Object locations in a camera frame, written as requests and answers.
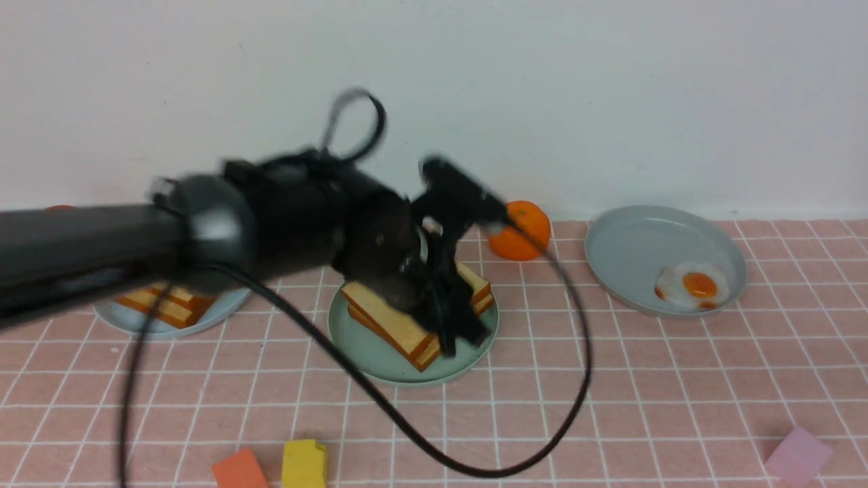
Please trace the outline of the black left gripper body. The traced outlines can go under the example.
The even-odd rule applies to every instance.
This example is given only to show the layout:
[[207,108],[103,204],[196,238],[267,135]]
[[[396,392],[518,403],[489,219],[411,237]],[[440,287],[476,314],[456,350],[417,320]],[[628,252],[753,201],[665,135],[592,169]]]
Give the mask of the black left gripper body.
[[434,248],[414,222],[409,201],[371,197],[353,208],[339,252],[339,272],[415,319],[464,319],[469,286],[454,263],[434,261]]

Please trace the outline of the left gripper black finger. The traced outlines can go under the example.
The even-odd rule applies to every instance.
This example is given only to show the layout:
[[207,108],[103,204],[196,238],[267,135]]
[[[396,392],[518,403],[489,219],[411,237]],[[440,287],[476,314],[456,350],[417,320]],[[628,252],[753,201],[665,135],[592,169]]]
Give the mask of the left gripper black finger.
[[426,323],[436,331],[442,356],[453,359],[456,355],[456,338],[449,324],[450,304],[446,288],[434,272],[426,272]]

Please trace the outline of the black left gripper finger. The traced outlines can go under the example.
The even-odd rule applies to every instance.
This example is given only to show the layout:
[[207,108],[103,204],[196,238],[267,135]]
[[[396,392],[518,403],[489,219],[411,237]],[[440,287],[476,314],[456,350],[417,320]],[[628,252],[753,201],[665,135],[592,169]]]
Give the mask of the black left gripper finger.
[[446,299],[444,346],[483,346],[491,334],[481,321],[481,314],[492,306],[490,282],[470,268],[454,268],[447,273]]

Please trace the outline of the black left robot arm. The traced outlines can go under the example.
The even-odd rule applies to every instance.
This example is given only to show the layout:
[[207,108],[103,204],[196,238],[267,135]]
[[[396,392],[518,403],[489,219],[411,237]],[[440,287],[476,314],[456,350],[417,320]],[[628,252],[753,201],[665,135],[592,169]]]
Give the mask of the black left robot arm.
[[452,358],[459,340],[489,337],[456,245],[474,225],[505,223],[507,210],[446,159],[420,172],[425,192],[409,199],[355,163],[307,151],[170,180],[152,203],[3,212],[2,327],[158,281],[214,296],[231,280],[208,264],[258,281],[331,266],[437,334]]

